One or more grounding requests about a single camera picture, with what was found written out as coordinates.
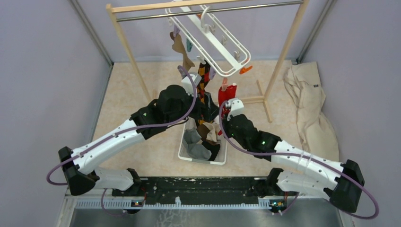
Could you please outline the red white patterned sock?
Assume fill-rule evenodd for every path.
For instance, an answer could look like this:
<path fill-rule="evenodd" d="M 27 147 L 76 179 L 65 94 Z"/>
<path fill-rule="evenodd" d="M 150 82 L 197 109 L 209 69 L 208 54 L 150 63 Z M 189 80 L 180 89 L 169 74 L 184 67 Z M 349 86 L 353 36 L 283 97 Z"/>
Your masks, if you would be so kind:
<path fill-rule="evenodd" d="M 225 101 L 236 97 L 237 84 L 233 83 L 232 85 L 228 85 L 226 91 L 221 91 L 221 88 L 218 91 L 218 104 L 219 107 L 223 107 L 223 111 L 221 116 L 225 117 L 225 114 L 228 113 L 228 110 L 223 106 Z"/>

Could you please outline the grey sock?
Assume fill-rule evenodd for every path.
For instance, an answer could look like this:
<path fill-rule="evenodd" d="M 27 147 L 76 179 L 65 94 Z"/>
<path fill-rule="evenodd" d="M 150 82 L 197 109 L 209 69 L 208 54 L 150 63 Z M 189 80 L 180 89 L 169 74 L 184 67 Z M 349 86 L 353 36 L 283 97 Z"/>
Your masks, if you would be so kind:
<path fill-rule="evenodd" d="M 210 152 L 202 145 L 201 137 L 195 128 L 184 131 L 183 146 L 191 158 L 208 160 L 210 157 Z"/>

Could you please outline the argyle red yellow sock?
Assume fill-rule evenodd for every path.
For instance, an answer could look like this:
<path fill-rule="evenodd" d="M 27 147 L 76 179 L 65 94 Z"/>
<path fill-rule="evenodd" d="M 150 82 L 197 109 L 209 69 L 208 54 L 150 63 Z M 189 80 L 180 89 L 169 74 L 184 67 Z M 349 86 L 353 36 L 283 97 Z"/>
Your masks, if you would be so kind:
<path fill-rule="evenodd" d="M 208 85 L 210 78 L 210 64 L 205 61 L 204 63 L 200 63 L 198 74 L 201 76 L 201 81 L 197 85 L 197 93 L 198 99 L 205 104 L 207 107 L 210 107 L 210 93 L 205 91 L 205 87 Z"/>

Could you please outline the beige brown sock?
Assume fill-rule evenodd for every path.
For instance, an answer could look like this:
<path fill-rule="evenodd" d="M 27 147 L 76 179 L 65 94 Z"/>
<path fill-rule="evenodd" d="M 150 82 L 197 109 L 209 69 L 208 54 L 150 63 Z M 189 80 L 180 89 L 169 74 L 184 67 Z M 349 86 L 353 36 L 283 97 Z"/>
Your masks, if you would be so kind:
<path fill-rule="evenodd" d="M 200 135 L 202 141 L 216 144 L 218 140 L 218 133 L 220 126 L 216 123 L 205 122 L 197 127 L 197 133 Z"/>

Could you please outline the black blue sock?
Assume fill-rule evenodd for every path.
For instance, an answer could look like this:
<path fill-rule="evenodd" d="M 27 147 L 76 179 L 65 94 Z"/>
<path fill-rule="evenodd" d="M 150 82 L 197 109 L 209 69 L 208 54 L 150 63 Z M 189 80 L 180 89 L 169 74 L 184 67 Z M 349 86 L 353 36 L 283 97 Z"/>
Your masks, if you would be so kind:
<path fill-rule="evenodd" d="M 221 145 L 218 143 L 215 145 L 212 145 L 206 141 L 202 142 L 202 145 L 206 148 L 206 150 L 208 150 L 210 152 L 210 157 L 209 157 L 208 161 L 214 161 L 220 151 Z"/>

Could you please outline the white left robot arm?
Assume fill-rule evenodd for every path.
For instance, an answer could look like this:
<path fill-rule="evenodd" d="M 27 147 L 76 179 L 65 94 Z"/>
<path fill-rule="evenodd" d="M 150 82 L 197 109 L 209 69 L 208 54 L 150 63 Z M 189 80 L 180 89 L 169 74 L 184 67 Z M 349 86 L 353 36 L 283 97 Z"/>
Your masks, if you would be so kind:
<path fill-rule="evenodd" d="M 59 150 L 71 195 L 83 195 L 92 189 L 119 190 L 131 196 L 139 194 L 142 183 L 134 169 L 110 170 L 99 165 L 124 149 L 165 132 L 170 125 L 186 117 L 208 122 L 218 113 L 219 107 L 211 98 L 201 101 L 182 86 L 168 86 L 157 99 L 108 134 L 80 148 Z"/>

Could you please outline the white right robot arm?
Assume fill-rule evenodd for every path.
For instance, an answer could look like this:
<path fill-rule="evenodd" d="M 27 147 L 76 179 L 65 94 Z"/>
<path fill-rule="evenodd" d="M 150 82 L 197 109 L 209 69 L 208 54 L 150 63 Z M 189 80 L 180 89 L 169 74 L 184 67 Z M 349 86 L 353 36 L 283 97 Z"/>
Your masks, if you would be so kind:
<path fill-rule="evenodd" d="M 365 185 L 357 162 L 332 161 L 296 148 L 277 135 L 258 130 L 244 114 L 222 118 L 221 130 L 235 149 L 297 170 L 292 173 L 279 169 L 266 182 L 270 194 L 303 192 L 326 199 L 342 211 L 356 213 Z"/>

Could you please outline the pink plastic clothespin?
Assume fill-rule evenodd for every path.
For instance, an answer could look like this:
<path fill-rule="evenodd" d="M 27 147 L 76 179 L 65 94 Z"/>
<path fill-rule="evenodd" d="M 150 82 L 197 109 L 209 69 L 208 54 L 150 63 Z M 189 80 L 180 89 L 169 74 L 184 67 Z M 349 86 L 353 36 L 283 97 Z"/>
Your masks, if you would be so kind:
<path fill-rule="evenodd" d="M 228 78 L 224 77 L 221 85 L 221 91 L 226 91 L 228 87 Z"/>

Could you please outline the white plastic basket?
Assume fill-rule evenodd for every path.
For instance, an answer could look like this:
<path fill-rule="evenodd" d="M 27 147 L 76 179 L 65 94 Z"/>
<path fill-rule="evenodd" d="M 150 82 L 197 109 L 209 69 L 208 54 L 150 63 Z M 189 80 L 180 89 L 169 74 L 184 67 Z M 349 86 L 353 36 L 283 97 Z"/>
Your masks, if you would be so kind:
<path fill-rule="evenodd" d="M 177 156 L 185 161 L 222 166 L 227 159 L 227 145 L 222 136 L 217 136 L 214 145 L 203 141 L 197 133 L 195 120 L 190 118 L 184 124 Z"/>

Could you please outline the orange plastic clothespin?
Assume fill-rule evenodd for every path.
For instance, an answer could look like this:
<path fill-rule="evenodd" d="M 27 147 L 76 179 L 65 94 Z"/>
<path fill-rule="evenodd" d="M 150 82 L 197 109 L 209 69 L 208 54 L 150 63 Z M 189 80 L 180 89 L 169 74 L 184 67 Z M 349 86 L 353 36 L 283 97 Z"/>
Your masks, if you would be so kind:
<path fill-rule="evenodd" d="M 253 65 L 251 65 L 251 66 L 249 66 L 249 67 L 242 67 L 242 68 L 240 69 L 240 71 L 239 71 L 239 74 L 240 74 L 240 75 L 245 74 L 245 73 L 247 73 L 248 71 L 250 71 L 252 68 L 253 68 Z"/>

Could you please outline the tan brown sock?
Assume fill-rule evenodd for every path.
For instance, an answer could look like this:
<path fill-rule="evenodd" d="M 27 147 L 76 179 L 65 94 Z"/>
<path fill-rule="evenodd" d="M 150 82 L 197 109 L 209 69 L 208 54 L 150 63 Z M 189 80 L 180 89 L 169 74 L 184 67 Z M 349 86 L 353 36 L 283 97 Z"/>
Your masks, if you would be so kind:
<path fill-rule="evenodd" d="M 177 52 L 182 54 L 183 56 L 183 67 L 189 71 L 192 67 L 195 66 L 193 61 L 188 57 L 186 49 L 184 47 L 182 38 L 179 34 L 174 35 L 174 32 L 170 32 L 170 38 L 173 40 L 173 45 L 172 49 Z"/>

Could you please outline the beige cloth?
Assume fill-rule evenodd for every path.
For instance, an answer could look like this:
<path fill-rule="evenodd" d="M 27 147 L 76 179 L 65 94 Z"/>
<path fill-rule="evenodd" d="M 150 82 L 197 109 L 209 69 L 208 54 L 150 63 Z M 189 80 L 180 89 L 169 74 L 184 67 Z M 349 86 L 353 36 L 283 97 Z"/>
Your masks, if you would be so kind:
<path fill-rule="evenodd" d="M 303 150 L 339 161 L 340 152 L 332 124 L 322 112 L 326 95 L 317 62 L 292 65 L 284 76 L 284 86 L 296 106 L 296 124 Z"/>

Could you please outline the metal hanging rod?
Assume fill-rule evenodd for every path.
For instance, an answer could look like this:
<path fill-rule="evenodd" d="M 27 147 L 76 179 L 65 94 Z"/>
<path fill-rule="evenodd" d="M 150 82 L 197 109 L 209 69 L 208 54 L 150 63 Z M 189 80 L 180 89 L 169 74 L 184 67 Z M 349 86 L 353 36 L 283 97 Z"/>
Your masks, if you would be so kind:
<path fill-rule="evenodd" d="M 245 9 L 261 9 L 261 8 L 272 8 L 272 7 L 282 7 L 282 6 L 291 6 L 291 5 L 303 5 L 305 1 L 288 1 L 288 2 L 280 2 L 280 3 L 271 3 L 271 4 L 262 4 L 262 5 L 251 5 L 251 6 L 240 6 L 240 7 L 230 7 L 230 8 L 219 8 L 219 9 L 209 9 L 206 13 L 216 13 L 216 12 L 226 12 L 226 11 L 238 11 Z M 149 16 L 141 16 L 141 17 L 122 17 L 118 18 L 117 22 L 126 22 L 126 21 L 136 21 L 136 20 L 145 20 L 145 19 L 156 19 L 156 18 L 167 18 L 167 17 L 178 17 L 178 16 L 189 16 L 201 14 L 203 11 L 190 11 L 190 12 L 180 12 L 180 13 L 165 13 L 159 15 L 149 15 Z"/>

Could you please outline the white clip hanger frame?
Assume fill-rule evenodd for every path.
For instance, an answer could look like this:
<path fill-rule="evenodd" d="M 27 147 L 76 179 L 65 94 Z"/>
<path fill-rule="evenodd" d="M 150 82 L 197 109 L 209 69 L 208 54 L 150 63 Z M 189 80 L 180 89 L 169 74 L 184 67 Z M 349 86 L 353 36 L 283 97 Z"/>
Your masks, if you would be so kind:
<path fill-rule="evenodd" d="M 239 74 L 242 67 L 251 66 L 248 49 L 213 14 L 208 5 L 166 8 L 165 13 L 203 11 L 201 14 L 170 17 L 169 20 L 198 52 L 200 61 L 207 61 L 222 77 Z"/>

